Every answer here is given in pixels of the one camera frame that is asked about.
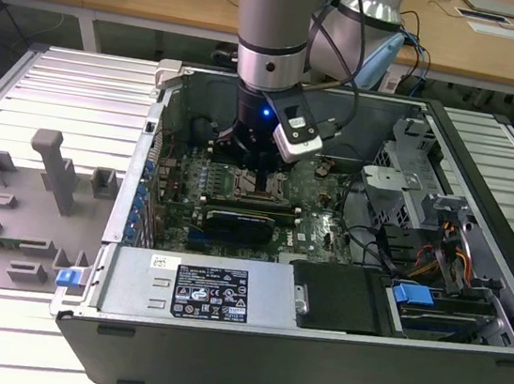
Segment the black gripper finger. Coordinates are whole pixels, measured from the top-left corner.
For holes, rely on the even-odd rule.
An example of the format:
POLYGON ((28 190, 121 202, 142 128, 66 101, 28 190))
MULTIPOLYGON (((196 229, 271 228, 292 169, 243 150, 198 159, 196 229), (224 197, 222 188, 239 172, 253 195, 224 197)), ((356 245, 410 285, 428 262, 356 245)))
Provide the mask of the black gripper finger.
POLYGON ((266 163, 266 176, 273 175, 276 172, 283 172, 288 170, 288 164, 283 161, 280 155, 274 155, 267 157, 266 163))
POLYGON ((265 189, 273 156, 270 134, 248 128, 240 121, 235 121, 231 127, 218 135, 216 145, 235 160, 240 168, 251 170, 256 175, 256 188, 265 189))

